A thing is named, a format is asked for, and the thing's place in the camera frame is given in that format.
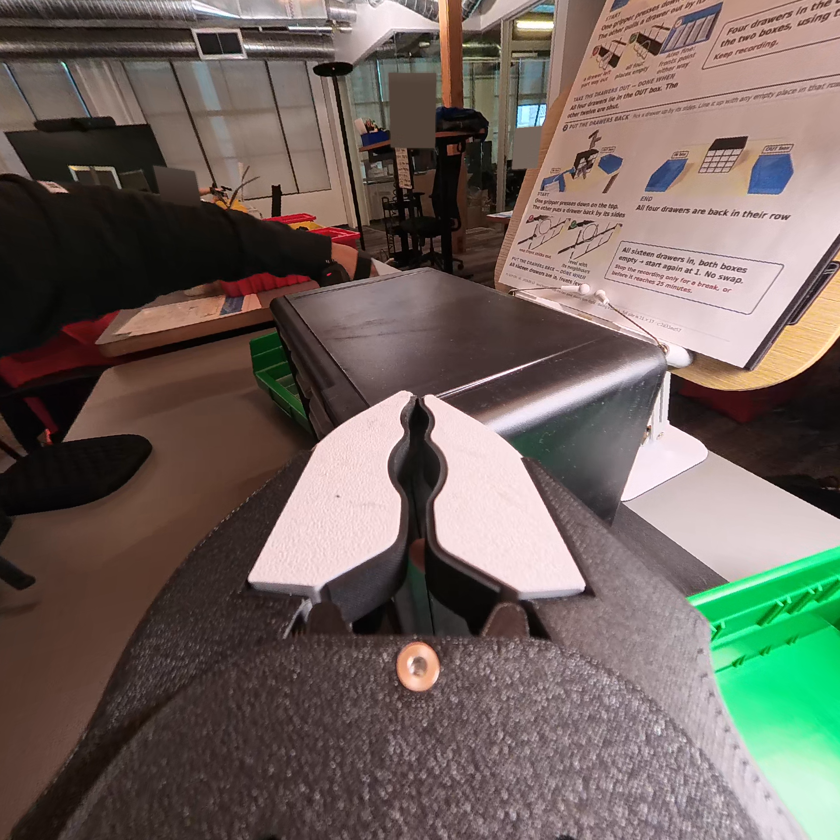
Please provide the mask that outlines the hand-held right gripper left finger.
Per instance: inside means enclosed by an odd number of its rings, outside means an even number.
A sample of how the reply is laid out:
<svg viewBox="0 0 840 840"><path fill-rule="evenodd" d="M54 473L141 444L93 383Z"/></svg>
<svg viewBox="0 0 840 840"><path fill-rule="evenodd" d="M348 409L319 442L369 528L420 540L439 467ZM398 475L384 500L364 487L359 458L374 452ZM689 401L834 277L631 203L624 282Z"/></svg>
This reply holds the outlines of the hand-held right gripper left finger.
<svg viewBox="0 0 840 840"><path fill-rule="evenodd" d="M248 574L251 587L329 602L346 623L394 595L406 576L409 504L399 476L415 405L397 392L317 443Z"/></svg>

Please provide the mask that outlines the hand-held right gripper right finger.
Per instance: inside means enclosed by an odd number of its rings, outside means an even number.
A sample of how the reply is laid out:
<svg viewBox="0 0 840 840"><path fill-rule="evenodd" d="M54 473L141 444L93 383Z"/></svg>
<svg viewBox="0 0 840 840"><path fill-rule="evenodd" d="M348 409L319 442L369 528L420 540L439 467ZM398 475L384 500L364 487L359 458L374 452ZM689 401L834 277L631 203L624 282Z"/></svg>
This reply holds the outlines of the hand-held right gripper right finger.
<svg viewBox="0 0 840 840"><path fill-rule="evenodd" d="M523 457L507 440L434 395L424 442L438 476L426 505L426 581L468 623L500 602L581 594L585 579Z"/></svg>

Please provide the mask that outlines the grid of clear cabinet drawers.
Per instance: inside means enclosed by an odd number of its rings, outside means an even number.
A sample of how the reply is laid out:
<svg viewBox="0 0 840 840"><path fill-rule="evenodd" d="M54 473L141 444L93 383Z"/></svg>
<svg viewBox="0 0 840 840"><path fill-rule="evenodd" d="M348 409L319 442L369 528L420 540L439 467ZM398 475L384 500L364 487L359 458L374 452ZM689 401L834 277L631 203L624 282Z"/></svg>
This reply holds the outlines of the grid of clear cabinet drawers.
<svg viewBox="0 0 840 840"><path fill-rule="evenodd" d="M328 405L328 390L333 387L334 364L319 342L295 343L280 338L284 345L290 374L297 389L303 412L317 440L328 436L336 421Z"/></svg>

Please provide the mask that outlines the green plastic bin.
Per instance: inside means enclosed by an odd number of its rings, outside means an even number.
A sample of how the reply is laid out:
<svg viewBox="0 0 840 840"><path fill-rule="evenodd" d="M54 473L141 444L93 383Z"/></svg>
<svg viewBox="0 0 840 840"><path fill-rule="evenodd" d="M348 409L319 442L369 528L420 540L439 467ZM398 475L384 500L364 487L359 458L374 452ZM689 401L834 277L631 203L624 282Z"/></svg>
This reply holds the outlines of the green plastic bin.
<svg viewBox="0 0 840 840"><path fill-rule="evenodd" d="M277 409L305 432L314 435L302 403L287 350L277 331L266 332L248 343L257 386Z"/></svg>
<svg viewBox="0 0 840 840"><path fill-rule="evenodd" d="M730 716L810 838L839 838L839 548L690 595Z"/></svg>

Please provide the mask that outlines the black drawer cabinet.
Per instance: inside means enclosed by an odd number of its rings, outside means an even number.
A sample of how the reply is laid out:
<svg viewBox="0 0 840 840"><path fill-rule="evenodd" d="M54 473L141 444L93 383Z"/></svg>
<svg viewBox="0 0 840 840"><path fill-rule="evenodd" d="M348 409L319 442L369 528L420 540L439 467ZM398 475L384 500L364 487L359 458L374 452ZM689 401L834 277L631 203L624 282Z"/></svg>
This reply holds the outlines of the black drawer cabinet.
<svg viewBox="0 0 840 840"><path fill-rule="evenodd" d="M270 309L280 337L334 364L335 427L396 392L435 395L613 522L666 371L655 344L429 268Z"/></svg>

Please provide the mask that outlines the person's left forearm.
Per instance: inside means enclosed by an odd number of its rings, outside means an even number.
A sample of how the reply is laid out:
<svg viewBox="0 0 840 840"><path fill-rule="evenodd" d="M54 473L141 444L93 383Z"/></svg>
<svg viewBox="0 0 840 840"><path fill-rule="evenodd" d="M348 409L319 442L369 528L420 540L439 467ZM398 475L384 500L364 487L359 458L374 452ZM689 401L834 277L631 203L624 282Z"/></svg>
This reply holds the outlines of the person's left forearm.
<svg viewBox="0 0 840 840"><path fill-rule="evenodd" d="M323 235L198 202L102 186L1 179L1 354L39 347L68 324L218 280L318 280L357 253Z"/></svg>

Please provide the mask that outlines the wooden side table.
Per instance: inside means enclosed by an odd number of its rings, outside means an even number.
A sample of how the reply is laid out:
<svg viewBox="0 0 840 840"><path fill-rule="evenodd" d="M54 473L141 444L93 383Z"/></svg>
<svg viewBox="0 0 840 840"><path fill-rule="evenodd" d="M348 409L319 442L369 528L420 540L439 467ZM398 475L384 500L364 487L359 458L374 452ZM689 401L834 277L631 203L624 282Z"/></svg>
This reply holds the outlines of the wooden side table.
<svg viewBox="0 0 840 840"><path fill-rule="evenodd" d="M284 287L275 290L262 291L256 294L259 297L261 309L242 314L235 314L233 316L220 318L219 320L212 322L204 322L191 326L180 327L178 329L171 329L145 335L127 336L115 334L116 330L120 329L123 324L132 317L132 315L143 308L162 306L167 303L184 301L190 298L209 298L224 295L218 283L206 286L201 295L189 296L184 292L176 292L171 295L159 297L158 299L152 301L152 303L146 304L141 308L121 310L115 319L102 332L101 336L96 341L96 345L103 356L110 359L116 359L118 357L146 351L163 351L165 348L172 345L189 341L220 339L237 330L252 328L262 329L270 326L272 323L270 303L274 299L317 288L318 284L315 281L310 280L309 282L294 287Z"/></svg>

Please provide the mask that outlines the large ribbed red bin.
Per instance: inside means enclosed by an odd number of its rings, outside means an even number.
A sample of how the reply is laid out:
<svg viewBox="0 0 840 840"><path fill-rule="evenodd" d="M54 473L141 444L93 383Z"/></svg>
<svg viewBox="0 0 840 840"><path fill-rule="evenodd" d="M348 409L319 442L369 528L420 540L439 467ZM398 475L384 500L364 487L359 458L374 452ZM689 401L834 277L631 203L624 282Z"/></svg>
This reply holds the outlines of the large ribbed red bin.
<svg viewBox="0 0 840 840"><path fill-rule="evenodd" d="M302 226L292 225L293 229L304 230L309 233L322 235L330 238L340 245L358 248L361 235L348 228L339 227L314 227L314 223L306 222ZM260 273L237 281L220 281L219 287L222 292L230 298L246 297L262 291L272 291L284 287L294 287L305 284L311 279L308 276L287 275L275 276L268 273Z"/></svg>

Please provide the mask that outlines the white paper sheet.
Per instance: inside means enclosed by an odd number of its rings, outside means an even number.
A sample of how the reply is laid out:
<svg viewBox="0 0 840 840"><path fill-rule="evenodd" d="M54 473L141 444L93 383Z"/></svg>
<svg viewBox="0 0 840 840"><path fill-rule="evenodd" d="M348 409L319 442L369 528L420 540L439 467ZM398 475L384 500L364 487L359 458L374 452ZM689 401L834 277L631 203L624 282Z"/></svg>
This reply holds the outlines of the white paper sheet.
<svg viewBox="0 0 840 840"><path fill-rule="evenodd" d="M225 295L193 297L188 300L147 307L117 329L116 335L145 335L194 324L212 322L235 314L254 312L261 309L259 297L249 294L239 297Z"/></svg>

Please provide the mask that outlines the instruction poster on board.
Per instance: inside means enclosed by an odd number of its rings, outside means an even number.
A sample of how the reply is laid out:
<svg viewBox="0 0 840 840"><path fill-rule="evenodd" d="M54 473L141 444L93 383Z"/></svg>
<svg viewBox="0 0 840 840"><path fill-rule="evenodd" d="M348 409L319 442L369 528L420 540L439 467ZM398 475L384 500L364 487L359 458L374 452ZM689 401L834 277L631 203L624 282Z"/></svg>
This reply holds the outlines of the instruction poster on board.
<svg viewBox="0 0 840 840"><path fill-rule="evenodd" d="M550 147L551 140L570 95L571 86L561 89L558 97L549 105L542 126L539 147L541 164ZM509 297L522 297L531 302L548 306L551 301L535 298L530 292L517 290L501 280L501 273L511 251L513 237L522 220L532 188L539 173L539 166L526 170L521 189L512 211L511 222L500 247L495 268L495 288ZM701 353L695 353L687 366L677 367L671 355L668 359L668 371L678 377L710 389L734 392L751 391L778 385L801 375L818 362L838 341L839 335L839 279L838 270L825 286L820 289L808 310L796 324L786 325L770 350L764 355L757 367L745 371L731 364L713 360Z"/></svg>

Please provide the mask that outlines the black swivel chair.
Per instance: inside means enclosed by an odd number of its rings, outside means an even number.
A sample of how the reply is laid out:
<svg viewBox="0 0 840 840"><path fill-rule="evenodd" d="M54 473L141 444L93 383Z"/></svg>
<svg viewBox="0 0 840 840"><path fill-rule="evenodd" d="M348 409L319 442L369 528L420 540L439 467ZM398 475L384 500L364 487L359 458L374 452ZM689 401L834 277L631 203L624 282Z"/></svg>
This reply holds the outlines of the black swivel chair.
<svg viewBox="0 0 840 840"><path fill-rule="evenodd" d="M398 227L417 248L409 251L404 268L431 266L452 274L454 268L453 239L462 227L458 205L459 177L465 143L436 147L436 170L431 203L432 216L407 216Z"/></svg>

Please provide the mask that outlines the black backing panel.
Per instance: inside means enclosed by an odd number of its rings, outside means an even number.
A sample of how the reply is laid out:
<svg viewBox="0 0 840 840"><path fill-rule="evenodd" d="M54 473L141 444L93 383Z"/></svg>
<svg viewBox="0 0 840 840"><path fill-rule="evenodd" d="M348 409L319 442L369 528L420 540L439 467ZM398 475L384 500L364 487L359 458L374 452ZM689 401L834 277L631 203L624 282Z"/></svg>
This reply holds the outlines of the black backing panel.
<svg viewBox="0 0 840 840"><path fill-rule="evenodd" d="M808 276L805 284L794 294L791 302L786 305L779 319L760 343L759 348L752 354L744 368L746 371L753 371L758 366L781 337L785 328L795 326L802 320L813 302L822 294L830 280L834 278L838 268L839 238L836 239L833 246Z"/></svg>

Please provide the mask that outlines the printed instruction sheet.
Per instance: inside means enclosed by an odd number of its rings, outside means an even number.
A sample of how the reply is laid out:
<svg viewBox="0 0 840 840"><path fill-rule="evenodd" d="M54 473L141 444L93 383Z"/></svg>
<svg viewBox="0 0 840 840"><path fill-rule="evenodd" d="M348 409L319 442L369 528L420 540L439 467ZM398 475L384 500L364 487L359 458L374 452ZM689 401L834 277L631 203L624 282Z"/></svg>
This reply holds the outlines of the printed instruction sheet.
<svg viewBox="0 0 840 840"><path fill-rule="evenodd" d="M501 280L744 370L838 238L838 28L606 2Z"/></svg>

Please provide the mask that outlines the black wall screen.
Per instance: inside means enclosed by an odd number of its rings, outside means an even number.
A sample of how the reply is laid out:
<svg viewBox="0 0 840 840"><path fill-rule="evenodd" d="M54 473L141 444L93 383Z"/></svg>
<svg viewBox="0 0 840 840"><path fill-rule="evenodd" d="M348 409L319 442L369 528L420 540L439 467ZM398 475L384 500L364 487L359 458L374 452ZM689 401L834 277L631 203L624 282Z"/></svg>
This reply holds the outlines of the black wall screen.
<svg viewBox="0 0 840 840"><path fill-rule="evenodd" d="M156 168L167 163L152 128L111 117L46 119L4 132L34 181L101 184L157 193Z"/></svg>

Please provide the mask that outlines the wooden post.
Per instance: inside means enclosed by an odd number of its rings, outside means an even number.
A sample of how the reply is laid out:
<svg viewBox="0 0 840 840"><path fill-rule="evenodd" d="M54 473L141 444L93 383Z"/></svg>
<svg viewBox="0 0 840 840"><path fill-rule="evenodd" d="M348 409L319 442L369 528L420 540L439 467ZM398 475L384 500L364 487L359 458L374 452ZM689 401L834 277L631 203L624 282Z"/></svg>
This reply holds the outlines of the wooden post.
<svg viewBox="0 0 840 840"><path fill-rule="evenodd" d="M442 101L447 108L460 109L464 106L463 74L463 18L460 1L438 2L439 45L441 59ZM456 199L459 197L459 179L461 173L460 141L445 148L446 160L455 160L457 172L447 183L454 185ZM453 237L447 233L442 239L445 270L454 273Z"/></svg>

